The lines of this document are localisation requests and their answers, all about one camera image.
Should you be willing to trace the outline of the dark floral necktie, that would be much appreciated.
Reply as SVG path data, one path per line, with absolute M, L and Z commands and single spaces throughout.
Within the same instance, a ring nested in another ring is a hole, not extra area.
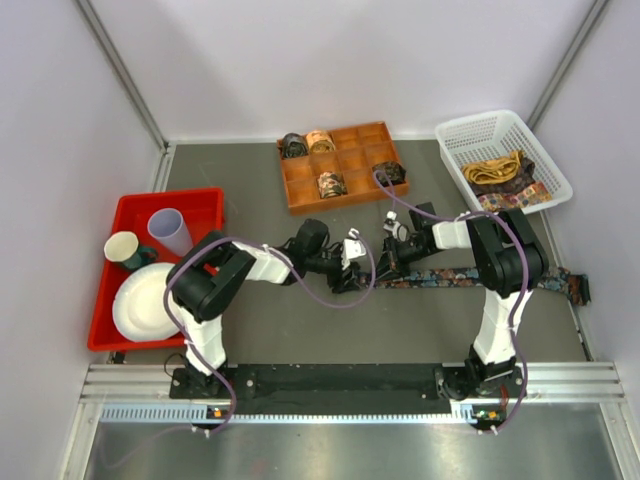
M 377 279 L 375 289 L 409 288 L 473 288 L 482 287 L 476 267 L 435 268 L 412 271 L 397 279 Z M 564 295 L 573 306 L 586 306 L 591 302 L 589 278 L 586 274 L 574 274 L 570 270 L 550 267 L 536 287 Z

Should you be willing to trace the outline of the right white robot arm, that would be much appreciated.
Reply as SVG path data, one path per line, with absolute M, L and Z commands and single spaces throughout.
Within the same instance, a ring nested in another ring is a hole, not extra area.
M 450 399 L 490 395 L 516 374 L 517 331 L 533 288 L 549 268 L 547 254 L 518 208 L 440 221 L 426 202 L 412 207 L 410 217 L 412 233 L 389 233 L 384 239 L 377 282 L 399 280 L 409 274 L 412 263 L 441 251 L 471 250 L 485 289 L 480 329 L 464 368 L 442 367 L 436 381 Z

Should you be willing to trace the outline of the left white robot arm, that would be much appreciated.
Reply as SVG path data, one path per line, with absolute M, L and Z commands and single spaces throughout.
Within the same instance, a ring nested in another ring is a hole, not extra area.
M 220 394 L 227 374 L 222 341 L 222 315 L 244 283 L 288 286 L 306 273 L 326 277 L 335 293 L 358 288 L 357 260 L 368 255 L 360 233 L 331 244 L 328 226 L 307 219 L 283 245 L 272 247 L 226 237 L 214 230 L 193 247 L 167 274 L 163 306 L 187 345 L 183 388 L 205 396 Z

